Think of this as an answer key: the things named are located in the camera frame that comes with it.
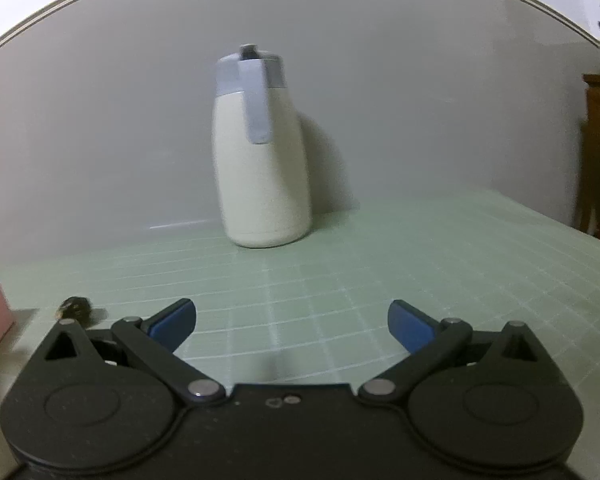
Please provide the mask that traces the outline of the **dark brown dried fruit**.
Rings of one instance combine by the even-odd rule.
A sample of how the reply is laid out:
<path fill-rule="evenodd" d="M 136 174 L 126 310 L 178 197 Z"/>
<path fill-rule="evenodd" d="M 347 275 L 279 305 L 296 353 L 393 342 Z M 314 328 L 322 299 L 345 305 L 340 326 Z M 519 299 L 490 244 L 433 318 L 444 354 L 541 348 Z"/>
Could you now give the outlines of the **dark brown dried fruit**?
<path fill-rule="evenodd" d="M 64 300 L 55 313 L 57 321 L 71 318 L 81 324 L 90 322 L 91 317 L 92 305 L 90 300 L 79 296 L 72 296 Z"/>

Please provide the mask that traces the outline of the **white thermos jug grey lid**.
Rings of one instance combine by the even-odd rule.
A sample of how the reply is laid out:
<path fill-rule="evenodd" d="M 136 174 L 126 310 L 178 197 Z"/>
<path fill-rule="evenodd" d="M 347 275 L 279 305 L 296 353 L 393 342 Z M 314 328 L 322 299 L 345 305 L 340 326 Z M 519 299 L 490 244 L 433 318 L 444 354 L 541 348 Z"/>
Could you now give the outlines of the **white thermos jug grey lid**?
<path fill-rule="evenodd" d="M 306 149 L 279 55 L 244 44 L 216 62 L 212 154 L 233 243 L 277 247 L 309 232 Z"/>

